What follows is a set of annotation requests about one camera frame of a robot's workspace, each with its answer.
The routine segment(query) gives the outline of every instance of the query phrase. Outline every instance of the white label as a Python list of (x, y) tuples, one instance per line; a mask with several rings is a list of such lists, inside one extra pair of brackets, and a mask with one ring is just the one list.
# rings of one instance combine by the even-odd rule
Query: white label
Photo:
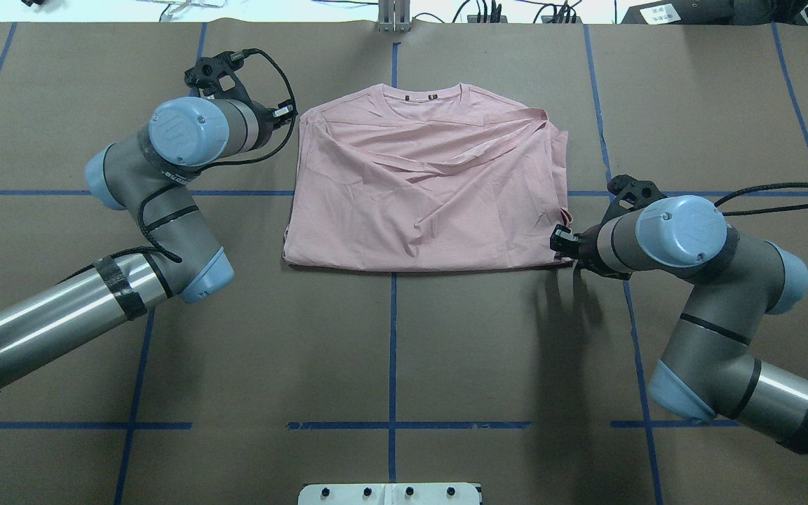
[(641, 9), (640, 12), (648, 25), (664, 25), (664, 23), (674, 22), (674, 20), (682, 20), (682, 17), (676, 12), (673, 4), (647, 7), (647, 9)]

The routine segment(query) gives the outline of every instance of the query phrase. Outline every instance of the light blue cap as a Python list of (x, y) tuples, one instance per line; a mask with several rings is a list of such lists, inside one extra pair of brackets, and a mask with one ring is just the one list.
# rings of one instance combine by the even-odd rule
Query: light blue cap
[(105, 204), (105, 207), (110, 208), (110, 210), (126, 210), (126, 207), (114, 199), (112, 191), (108, 189), (108, 183), (105, 182), (105, 154), (112, 146), (113, 144), (110, 144), (105, 147), (102, 152), (96, 154), (93, 159), (87, 162), (84, 170), (86, 173), (86, 186), (95, 198)]
[(699, 424), (709, 424), (715, 419), (715, 410), (690, 390), (663, 361), (656, 362), (647, 392), (654, 402), (680, 418)]
[(690, 268), (713, 259), (728, 236), (725, 216), (706, 198), (664, 198), (641, 211), (635, 225), (638, 244), (667, 267)]
[(184, 96), (161, 103), (148, 121), (151, 145), (178, 166), (211, 163), (227, 147), (230, 126), (210, 100)]
[(227, 254), (221, 247), (208, 262), (208, 266), (180, 293), (180, 298), (187, 304), (193, 304), (221, 290), (233, 280), (234, 275), (233, 265), (230, 265)]
[(781, 255), (781, 261), (785, 265), (785, 287), (781, 291), (781, 297), (775, 304), (775, 307), (769, 310), (766, 314), (783, 314), (788, 312), (797, 302), (802, 300), (808, 290), (808, 268), (806, 263), (802, 262), (786, 250), (778, 247), (775, 243), (769, 242), (772, 247), (776, 248)]

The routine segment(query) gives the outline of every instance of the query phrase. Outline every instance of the pink shirt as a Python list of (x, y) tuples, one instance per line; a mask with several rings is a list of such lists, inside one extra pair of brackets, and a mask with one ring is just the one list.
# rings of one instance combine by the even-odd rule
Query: pink shirt
[(567, 132), (469, 84), (376, 84), (302, 115), (283, 256), (356, 271), (480, 271), (564, 262)]

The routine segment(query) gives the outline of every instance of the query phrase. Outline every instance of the shirt neckline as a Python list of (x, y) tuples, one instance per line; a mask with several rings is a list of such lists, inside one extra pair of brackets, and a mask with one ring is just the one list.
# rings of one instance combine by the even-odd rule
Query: shirt neckline
[[(376, 103), (379, 105), (379, 108), (382, 109), (382, 112), (387, 114), (388, 117), (393, 119), (400, 119), (400, 121), (421, 123), (426, 121), (432, 121), (432, 119), (438, 119), (440, 117), (445, 116), (458, 115), (459, 113), (461, 113), (462, 110), (465, 109), (466, 105), (469, 103), (469, 85), (464, 83), (458, 83), (455, 84), (455, 86), (451, 86), (450, 88), (440, 90), (401, 90), (388, 86), (388, 84), (380, 83), (372, 87), (372, 95), (373, 97), (375, 97)], [(406, 100), (408, 96), (413, 95), (438, 95), (438, 99), (445, 99), (445, 98), (450, 99), (456, 97), (457, 105), (454, 106), (454, 109), (451, 112), (445, 112), (443, 114), (437, 115), (435, 118), (429, 118), (429, 119), (414, 119), (414, 118), (408, 118), (407, 116), (402, 116), (400, 113), (395, 112), (395, 109), (392, 109), (391, 105), (389, 105), (388, 102), (389, 98), (395, 100)]]

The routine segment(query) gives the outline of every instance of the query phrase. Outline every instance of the robotic arm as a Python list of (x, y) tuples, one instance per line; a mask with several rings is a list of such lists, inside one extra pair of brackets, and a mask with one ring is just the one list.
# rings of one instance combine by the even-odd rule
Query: robotic arm
[[(263, 55), (285, 82), (289, 100), (267, 109), (251, 100), (235, 71)], [(234, 82), (224, 89), (221, 78)], [(129, 210), (151, 247), (105, 256), (49, 290), (0, 313), (0, 389), (119, 324), (143, 316), (173, 295), (195, 303), (233, 279), (224, 248), (186, 184), (217, 158), (265, 146), (292, 123), (295, 97), (282, 70), (263, 51), (199, 58), (187, 86), (206, 96), (164, 102), (150, 121), (105, 147), (86, 166), (93, 195), (112, 210)], [(288, 138), (266, 156), (278, 152)]]
[(726, 416), (808, 454), (808, 380), (748, 353), (763, 314), (786, 313), (804, 297), (804, 262), (739, 232), (708, 199), (666, 198), (653, 182), (627, 175), (608, 189), (617, 199), (602, 224), (581, 234), (559, 226), (551, 249), (604, 277), (660, 269), (694, 286), (650, 396), (682, 418)]

